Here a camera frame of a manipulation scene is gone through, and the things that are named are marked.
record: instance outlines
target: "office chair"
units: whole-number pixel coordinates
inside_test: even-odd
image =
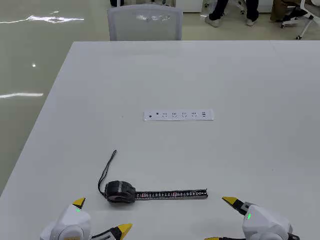
[[[318,19],[320,18],[320,0],[311,0],[311,2],[313,5],[306,3],[306,0],[302,0],[299,7],[302,11],[306,11],[308,13],[309,15],[308,17],[306,16],[293,17],[290,20],[283,21],[281,23],[281,28],[283,29],[288,25],[297,24],[300,21],[307,20],[301,33],[295,37],[296,40],[301,40],[303,38],[310,24],[312,22],[315,22],[315,18],[318,18]]]
[[[111,41],[181,40],[183,11],[162,5],[128,5],[107,11]]]

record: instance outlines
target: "white table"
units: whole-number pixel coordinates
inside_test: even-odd
[[[0,198],[1,239],[35,240],[87,197],[94,233],[128,240],[241,238],[222,196],[278,211],[313,239],[319,222],[319,41],[76,42]],[[209,122],[144,122],[145,109],[212,108]],[[208,188],[206,200],[114,207],[107,180],[137,190]]]

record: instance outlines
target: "power strip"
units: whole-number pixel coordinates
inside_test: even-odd
[[[143,112],[144,121],[213,121],[214,118],[212,109],[156,109]]]

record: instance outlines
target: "power outlet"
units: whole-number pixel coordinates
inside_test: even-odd
[[[147,110],[143,112],[144,121],[213,121],[212,109],[170,109]]]

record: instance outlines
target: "chair leg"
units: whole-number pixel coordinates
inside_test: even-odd
[[[300,19],[300,18],[294,18],[294,19],[291,19],[291,20],[288,20],[288,21],[283,21],[282,24],[283,25],[291,25],[291,24],[298,24],[299,22],[301,22],[303,19]]]
[[[296,36],[295,39],[297,40],[301,40],[304,36],[304,34],[306,33],[307,29],[309,28],[310,24],[314,21],[314,16],[310,16],[308,18],[308,21],[306,22],[306,24],[304,25],[304,28],[302,30],[302,32],[300,33],[300,35]]]
[[[232,2],[240,9],[240,14],[244,15],[247,10],[246,2],[244,0],[233,0]]]

